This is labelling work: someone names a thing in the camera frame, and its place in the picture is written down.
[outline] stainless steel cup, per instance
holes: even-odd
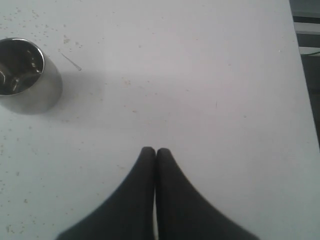
[[[43,113],[62,93],[61,75],[34,43],[0,40],[0,104],[21,114]]]

